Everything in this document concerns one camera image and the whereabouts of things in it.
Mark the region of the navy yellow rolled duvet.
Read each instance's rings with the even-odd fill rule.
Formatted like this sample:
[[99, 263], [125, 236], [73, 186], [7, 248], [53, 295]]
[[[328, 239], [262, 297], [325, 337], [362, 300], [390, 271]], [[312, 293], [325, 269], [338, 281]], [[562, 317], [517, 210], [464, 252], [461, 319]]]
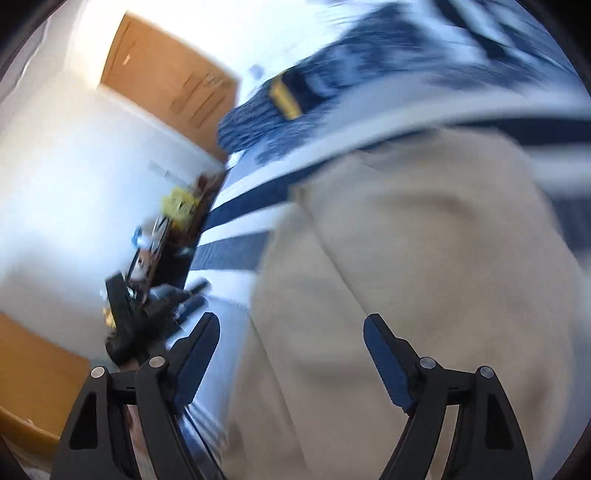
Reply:
[[236, 153], [275, 131], [300, 130], [322, 116], [348, 84], [331, 68], [301, 63], [263, 83], [218, 124], [217, 145]]

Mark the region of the orange wooden door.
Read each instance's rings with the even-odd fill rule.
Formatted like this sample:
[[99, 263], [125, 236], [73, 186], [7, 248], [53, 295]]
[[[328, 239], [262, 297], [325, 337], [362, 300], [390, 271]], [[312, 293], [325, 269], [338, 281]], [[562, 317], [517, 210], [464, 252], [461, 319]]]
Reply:
[[218, 124], [235, 106], [238, 81], [158, 27], [125, 14], [101, 84], [130, 100], [221, 163]]

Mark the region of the beige knit sweater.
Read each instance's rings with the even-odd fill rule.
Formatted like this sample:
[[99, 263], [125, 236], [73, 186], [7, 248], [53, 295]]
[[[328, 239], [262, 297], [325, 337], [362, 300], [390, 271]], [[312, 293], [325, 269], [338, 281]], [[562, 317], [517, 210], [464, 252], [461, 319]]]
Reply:
[[438, 130], [329, 163], [267, 246], [235, 379], [229, 479], [376, 479], [406, 423], [363, 341], [380, 314], [450, 369], [499, 375], [536, 478], [589, 419], [583, 269], [533, 163], [497, 132]]

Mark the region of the yellow plastic bag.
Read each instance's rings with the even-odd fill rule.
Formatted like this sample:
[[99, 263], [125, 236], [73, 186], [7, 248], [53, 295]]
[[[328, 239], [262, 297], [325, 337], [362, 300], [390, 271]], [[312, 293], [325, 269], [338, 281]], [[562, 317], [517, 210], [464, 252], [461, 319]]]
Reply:
[[200, 198], [192, 191], [174, 187], [161, 199], [161, 213], [177, 230], [183, 230], [190, 224], [199, 204]]

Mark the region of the dark wooden side shelf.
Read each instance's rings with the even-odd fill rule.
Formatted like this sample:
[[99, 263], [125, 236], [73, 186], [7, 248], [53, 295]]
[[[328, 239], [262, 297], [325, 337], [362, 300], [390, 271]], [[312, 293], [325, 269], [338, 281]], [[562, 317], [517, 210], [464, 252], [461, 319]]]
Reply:
[[217, 173], [202, 174], [191, 184], [175, 181], [173, 188], [190, 190], [200, 198], [197, 211], [185, 229], [177, 230], [161, 213], [161, 200], [156, 217], [136, 228], [131, 237], [135, 254], [124, 274], [132, 291], [145, 296], [153, 287], [176, 281], [182, 264], [194, 253], [194, 244], [224, 179], [223, 173]]

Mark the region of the blue striped bed blanket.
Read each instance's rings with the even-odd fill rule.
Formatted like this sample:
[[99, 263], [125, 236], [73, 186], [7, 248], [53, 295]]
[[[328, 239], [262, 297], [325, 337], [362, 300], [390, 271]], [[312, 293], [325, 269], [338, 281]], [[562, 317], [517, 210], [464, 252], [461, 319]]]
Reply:
[[397, 1], [301, 63], [337, 71], [348, 88], [308, 127], [275, 131], [237, 152], [189, 270], [190, 279], [211, 283], [221, 321], [195, 408], [217, 421], [223, 474], [230, 400], [267, 246], [294, 208], [294, 188], [353, 152], [438, 130], [513, 140], [532, 160], [534, 182], [585, 274], [590, 340], [590, 96], [535, 17], [515, 1]]

